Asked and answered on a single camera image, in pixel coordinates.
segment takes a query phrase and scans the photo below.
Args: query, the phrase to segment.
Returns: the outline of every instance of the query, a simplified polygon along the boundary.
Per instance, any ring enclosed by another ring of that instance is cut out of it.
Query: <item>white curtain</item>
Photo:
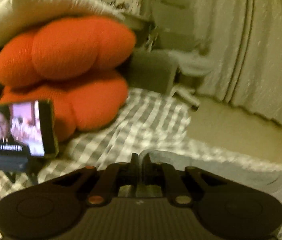
[[[184,1],[198,50],[214,62],[198,92],[282,124],[282,0]]]

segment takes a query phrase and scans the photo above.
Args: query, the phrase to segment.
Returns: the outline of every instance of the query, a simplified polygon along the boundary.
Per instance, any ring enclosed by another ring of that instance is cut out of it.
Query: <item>chair leg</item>
[[[29,172],[27,173],[28,178],[30,179],[31,183],[33,186],[38,185],[38,175],[33,173],[33,172]]]
[[[12,184],[16,183],[16,174],[12,172],[4,172],[7,178],[12,182]]]
[[[171,90],[171,94],[172,92],[173,92],[173,95],[175,93],[180,95],[184,100],[190,103],[190,105],[193,106],[194,108],[198,108],[200,106],[200,100],[196,96],[193,95],[193,93],[195,92],[194,89],[189,89],[182,85],[175,85],[173,89]]]
[[[177,93],[178,85],[174,85],[170,91],[170,97],[174,96],[175,93]]]

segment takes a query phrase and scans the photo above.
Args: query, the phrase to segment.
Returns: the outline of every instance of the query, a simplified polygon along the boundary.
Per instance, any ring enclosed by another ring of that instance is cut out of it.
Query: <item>bed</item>
[[[129,161],[133,152],[140,157],[150,153],[153,161],[171,163],[177,169],[194,165],[266,191],[282,202],[281,164],[192,140],[186,135],[189,122],[188,107],[176,99],[131,88],[125,106],[110,126],[99,132],[76,134],[60,145],[57,159],[40,171],[38,180],[41,183],[86,165],[104,169],[110,163]],[[12,184],[0,171],[0,199],[29,186],[25,175]]]

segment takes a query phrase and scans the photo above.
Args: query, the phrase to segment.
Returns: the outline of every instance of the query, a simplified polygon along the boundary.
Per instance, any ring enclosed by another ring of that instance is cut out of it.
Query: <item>gray chair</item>
[[[166,53],[178,66],[176,74],[187,77],[207,75],[213,68],[213,62],[201,55],[196,46],[193,12],[156,1],[152,6],[152,15],[156,27],[150,34],[147,50]],[[177,93],[191,106],[199,107],[200,101],[194,95],[194,88],[180,83],[169,84],[168,87],[171,87],[170,96]]]

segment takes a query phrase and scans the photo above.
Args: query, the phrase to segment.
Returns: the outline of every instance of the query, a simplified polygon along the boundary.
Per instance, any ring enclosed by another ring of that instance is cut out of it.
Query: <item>orange knit cushion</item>
[[[136,38],[101,16],[62,18],[12,39],[0,53],[0,82],[10,87],[42,79],[67,80],[89,69],[113,69],[132,53]]]
[[[32,67],[32,43],[38,30],[22,33],[0,52],[0,82],[5,86],[24,87],[43,78]]]
[[[115,70],[91,71],[63,82],[47,82],[28,89],[5,87],[0,103],[51,99],[54,131],[59,141],[77,128],[95,130],[109,124],[128,96],[128,86]]]

